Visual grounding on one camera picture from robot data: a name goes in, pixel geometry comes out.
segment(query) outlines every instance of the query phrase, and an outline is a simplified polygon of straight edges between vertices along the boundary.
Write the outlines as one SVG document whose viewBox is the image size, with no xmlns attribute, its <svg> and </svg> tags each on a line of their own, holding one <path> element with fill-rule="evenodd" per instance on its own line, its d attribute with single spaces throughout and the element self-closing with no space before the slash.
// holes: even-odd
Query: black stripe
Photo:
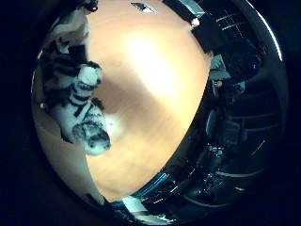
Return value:
<svg viewBox="0 0 301 226">
<path fill-rule="evenodd" d="M 92 109 L 92 107 L 93 107 L 93 105 L 90 105 L 90 107 L 88 108 L 88 110 L 87 110 L 87 112 L 86 112 L 86 114 L 85 114 L 84 119 L 87 117 L 87 114 L 88 114 L 88 112 Z"/>
<path fill-rule="evenodd" d="M 76 77 L 78 75 L 78 70 L 74 68 L 56 67 L 55 70 L 69 77 Z"/>
<path fill-rule="evenodd" d="M 78 101 L 87 101 L 88 100 L 88 98 L 90 97 L 90 96 L 85 96 L 85 97 L 83 97 L 83 96 L 79 96 L 79 95 L 75 95 L 75 94 L 73 94 L 73 97 L 76 99 L 76 100 L 78 100 Z"/>
<path fill-rule="evenodd" d="M 66 65 L 69 67 L 76 67 L 76 63 L 71 58 L 64 58 L 63 56 L 58 56 L 54 59 L 54 63 Z"/>
<path fill-rule="evenodd" d="M 77 90 L 76 90 L 76 88 L 74 87 L 74 84 L 71 85 L 71 91 L 77 93 Z"/>
<path fill-rule="evenodd" d="M 68 101 L 73 106 L 82 106 L 82 104 L 77 104 L 77 103 L 73 102 L 70 98 L 68 99 Z"/>
<path fill-rule="evenodd" d="M 93 91 L 95 88 L 97 88 L 97 86 L 88 86 L 88 87 L 82 87 L 80 86 L 79 89 L 83 90 L 83 91 Z"/>
<path fill-rule="evenodd" d="M 83 108 L 85 105 L 80 105 L 78 106 L 77 110 L 74 113 L 74 116 L 77 118 L 79 116 L 79 114 L 82 112 Z"/>
</svg>

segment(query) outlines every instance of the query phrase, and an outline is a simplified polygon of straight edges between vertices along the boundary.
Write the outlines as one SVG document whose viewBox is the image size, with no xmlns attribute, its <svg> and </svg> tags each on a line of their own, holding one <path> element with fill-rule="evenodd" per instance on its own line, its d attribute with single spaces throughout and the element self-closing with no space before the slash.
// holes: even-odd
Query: white fur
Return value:
<svg viewBox="0 0 301 226">
<path fill-rule="evenodd" d="M 90 101 L 78 117 L 74 116 L 76 110 L 77 106 L 70 103 L 64 106 L 56 105 L 51 109 L 50 115 L 60 126 L 62 134 L 70 142 L 84 147 L 87 154 L 96 155 L 107 151 L 111 146 L 109 137 L 99 138 L 93 142 L 93 147 L 90 146 L 90 139 L 93 136 L 103 132 L 107 134 L 102 111 Z M 93 123 L 94 126 L 88 127 L 89 123 Z"/>
</svg>

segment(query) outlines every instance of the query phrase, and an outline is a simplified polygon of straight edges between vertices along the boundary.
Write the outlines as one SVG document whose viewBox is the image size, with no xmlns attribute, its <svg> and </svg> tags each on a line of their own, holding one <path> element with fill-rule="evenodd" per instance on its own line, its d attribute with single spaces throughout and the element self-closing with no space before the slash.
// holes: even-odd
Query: wooden table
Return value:
<svg viewBox="0 0 301 226">
<path fill-rule="evenodd" d="M 136 192 L 174 154 L 210 68 L 187 22 L 161 1 L 143 2 L 158 13 L 127 0 L 102 0 L 88 16 L 90 58 L 104 71 L 95 96 L 105 107 L 112 148 L 87 156 L 87 164 L 110 202 Z"/>
</svg>

